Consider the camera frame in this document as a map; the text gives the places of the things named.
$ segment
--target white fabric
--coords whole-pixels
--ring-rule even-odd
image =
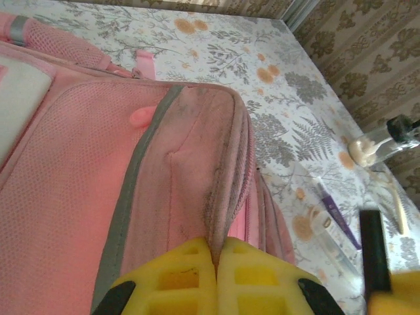
[[[0,56],[0,165],[41,103],[52,79],[41,70]]]

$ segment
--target floral tablecloth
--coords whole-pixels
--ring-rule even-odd
[[[314,240],[307,215],[322,204],[312,177],[322,178],[355,232],[357,209],[379,206],[391,270],[419,268],[418,210],[398,186],[411,229],[401,237],[390,192],[347,153],[360,129],[283,22],[49,0],[3,0],[0,10],[84,37],[126,68],[135,65],[137,49],[154,53],[157,79],[237,90],[251,114],[257,159],[290,228],[297,264],[319,277],[347,314],[362,313],[361,288],[342,279]]]

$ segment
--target purple pen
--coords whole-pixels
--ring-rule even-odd
[[[354,237],[354,234],[352,233],[350,227],[346,223],[346,220],[343,218],[339,208],[335,204],[333,198],[330,194],[328,194],[326,188],[323,186],[323,184],[318,181],[317,187],[322,195],[322,202],[325,205],[325,208],[327,209],[328,213],[333,217],[335,222],[340,226],[341,230],[346,234],[348,239],[352,242],[352,244],[355,246],[357,250],[362,249],[362,246],[357,242],[356,238]]]

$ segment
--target patterned wallpaper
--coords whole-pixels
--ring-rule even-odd
[[[420,119],[419,0],[321,0],[295,36],[364,131]],[[387,164],[420,206],[420,148]]]
[[[280,18],[293,0],[70,0],[155,9]]]

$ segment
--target glass jar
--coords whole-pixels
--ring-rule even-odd
[[[348,152],[358,165],[369,167],[419,144],[420,121],[413,122],[409,117],[399,115],[353,140],[348,145]]]

